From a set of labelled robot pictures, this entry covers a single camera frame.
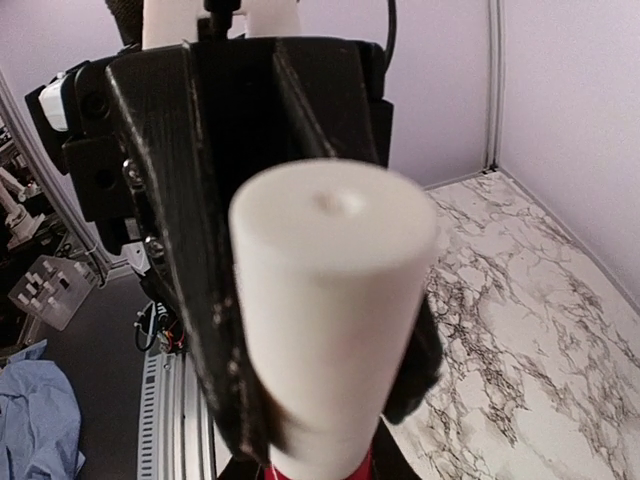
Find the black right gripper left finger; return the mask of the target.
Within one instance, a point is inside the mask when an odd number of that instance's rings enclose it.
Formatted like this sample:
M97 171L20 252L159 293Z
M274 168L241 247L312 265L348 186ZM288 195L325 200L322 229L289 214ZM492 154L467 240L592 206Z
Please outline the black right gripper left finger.
M263 480L264 469L254 460L238 460L229 453L215 454L218 480Z

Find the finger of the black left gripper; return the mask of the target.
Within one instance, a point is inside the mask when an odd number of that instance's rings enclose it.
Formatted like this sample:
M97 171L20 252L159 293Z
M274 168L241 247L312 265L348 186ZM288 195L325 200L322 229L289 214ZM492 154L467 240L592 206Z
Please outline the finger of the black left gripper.
M340 158L387 168L393 105L386 62L373 42L288 37L275 42L273 75L295 141L306 158ZM440 378L443 346L426 296L383 415L401 424Z

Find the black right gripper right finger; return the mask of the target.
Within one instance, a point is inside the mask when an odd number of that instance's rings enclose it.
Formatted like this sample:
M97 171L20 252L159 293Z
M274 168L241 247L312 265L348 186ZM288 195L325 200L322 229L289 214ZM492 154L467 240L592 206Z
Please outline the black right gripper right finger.
M372 442L372 478L420 480L420 476L406 460L383 420L379 421Z

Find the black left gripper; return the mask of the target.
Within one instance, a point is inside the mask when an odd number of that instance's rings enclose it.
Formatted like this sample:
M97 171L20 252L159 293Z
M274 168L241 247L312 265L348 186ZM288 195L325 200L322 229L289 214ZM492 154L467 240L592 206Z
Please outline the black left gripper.
M25 100L55 167L70 176L84 218L119 253L141 234L162 246L154 268L182 321L199 385L234 456L269 457L261 388L247 352L228 210L259 172L306 158L274 79L279 38L126 50L61 78L67 129L47 119L44 92ZM142 182L123 173L131 160Z

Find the red nail polish bottle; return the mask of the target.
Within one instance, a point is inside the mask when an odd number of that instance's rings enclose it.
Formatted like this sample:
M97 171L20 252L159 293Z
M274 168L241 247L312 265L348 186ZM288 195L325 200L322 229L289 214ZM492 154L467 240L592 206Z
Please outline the red nail polish bottle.
M364 454L358 466L352 464L351 467L348 471L331 465L281 461L265 467L263 479L372 479L373 447Z

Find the white nail polish brush cap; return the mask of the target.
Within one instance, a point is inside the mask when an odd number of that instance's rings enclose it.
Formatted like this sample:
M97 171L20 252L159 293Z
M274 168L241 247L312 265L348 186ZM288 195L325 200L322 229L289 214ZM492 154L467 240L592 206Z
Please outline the white nail polish brush cap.
M283 164L236 192L235 273L271 465L359 465L424 296L436 218L414 181L357 161Z

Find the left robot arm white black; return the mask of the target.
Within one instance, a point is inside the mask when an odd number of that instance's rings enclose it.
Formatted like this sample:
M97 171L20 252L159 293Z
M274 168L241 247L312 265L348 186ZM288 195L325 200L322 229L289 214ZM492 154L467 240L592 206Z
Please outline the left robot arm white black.
M436 213L389 169L374 43L127 49L30 92L106 248L145 246L230 450L335 476L440 377L424 279Z

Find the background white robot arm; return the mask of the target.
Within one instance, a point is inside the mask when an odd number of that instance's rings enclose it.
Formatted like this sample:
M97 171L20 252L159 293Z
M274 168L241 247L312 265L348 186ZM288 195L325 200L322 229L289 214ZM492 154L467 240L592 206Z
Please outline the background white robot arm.
M44 217L40 216L36 221L17 203L1 180L1 204L6 211L5 224L13 229L22 224L33 223L33 232L36 224ZM42 297L53 294L55 288L60 295L66 295L76 288L79 293L80 284L73 285L71 290L64 290L58 285L58 280L68 280L64 271L47 263L49 280L51 282L43 286L42 279L32 272L27 272L26 286L31 293L25 296L18 292L17 304L22 307L34 307L42 313L44 307L51 307L53 313L69 313L64 301L55 303L48 300L63 300ZM13 354L9 358L8 373L1 373L1 479L76 479L85 463L85 457L79 449L81 414L75 393L71 384L62 370L52 361L43 360L41 356L46 349L46 340L31 347L27 347ZM207 410L206 402L196 392L196 387L185 387L186 391L177 393L189 393L197 412L192 414L192 426L198 427L196 433L189 433L189 425L186 425L186 416L178 412L178 406L171 407L177 413L175 418L169 418L169 414L162 414L162 420L185 420L185 425L174 433L156 433L155 427L160 426L159 419L155 419L153 412L147 420L144 435L139 442L139 460L150 461L149 469L138 468L140 475L147 475L146 479L160 479L161 474L170 474L167 479L286 479L280 472L269 468L263 468L256 463L254 458L240 458L233 455L223 438L222 431L214 422L213 415ZM158 454L161 460L171 460L169 466L160 467L159 459L154 460ZM387 425L381 420L373 438L368 456L362 462L357 471L354 471L347 479L420 479L409 465L395 440L392 438Z

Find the blue shirt sleeve forearm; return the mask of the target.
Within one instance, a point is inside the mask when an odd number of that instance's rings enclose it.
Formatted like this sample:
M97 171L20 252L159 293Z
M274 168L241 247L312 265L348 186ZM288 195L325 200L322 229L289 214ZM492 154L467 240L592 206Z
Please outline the blue shirt sleeve forearm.
M85 463L81 413L63 371L42 340L9 357L1 370L1 477L74 479Z

